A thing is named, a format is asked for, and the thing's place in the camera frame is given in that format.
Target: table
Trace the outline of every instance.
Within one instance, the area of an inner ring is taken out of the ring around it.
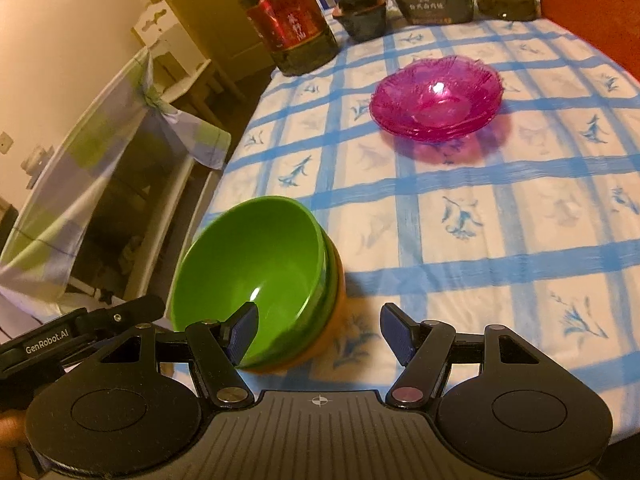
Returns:
[[[382,394],[401,369],[380,307],[458,332],[513,328],[598,392],[614,439],[640,430],[638,83],[554,23],[404,27],[298,78],[277,73],[201,229],[254,196],[300,200],[336,244],[350,316],[335,345],[262,388]],[[380,132],[376,84],[415,59],[460,54],[500,71],[484,129],[439,146]],[[478,373],[455,365],[449,384]]]

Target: wall outlet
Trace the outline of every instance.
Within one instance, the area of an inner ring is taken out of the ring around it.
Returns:
[[[14,140],[8,134],[2,132],[0,134],[0,153],[6,155],[9,149],[14,145]]]

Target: screw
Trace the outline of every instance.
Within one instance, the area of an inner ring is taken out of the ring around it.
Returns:
[[[229,404],[235,404],[242,402],[249,396],[249,393],[244,388],[238,388],[237,386],[229,386],[222,388],[216,393],[218,400],[222,402],[228,402]]]

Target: human hand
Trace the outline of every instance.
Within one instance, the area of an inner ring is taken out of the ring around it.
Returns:
[[[0,480],[18,480],[14,447],[27,443],[24,434],[26,412],[8,410],[0,413]]]

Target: logo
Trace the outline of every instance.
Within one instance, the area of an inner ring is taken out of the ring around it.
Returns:
[[[313,399],[311,399],[311,402],[314,403],[316,406],[324,406],[326,403],[331,401],[326,397],[323,397],[322,395],[318,395],[317,397],[314,397]]]
[[[51,336],[43,337],[38,341],[31,341],[27,343],[27,345],[24,347],[24,350],[27,352],[27,354],[33,354],[34,352],[42,350],[53,343],[62,341],[65,337],[69,337],[68,329],[61,330],[60,332],[54,333]]]

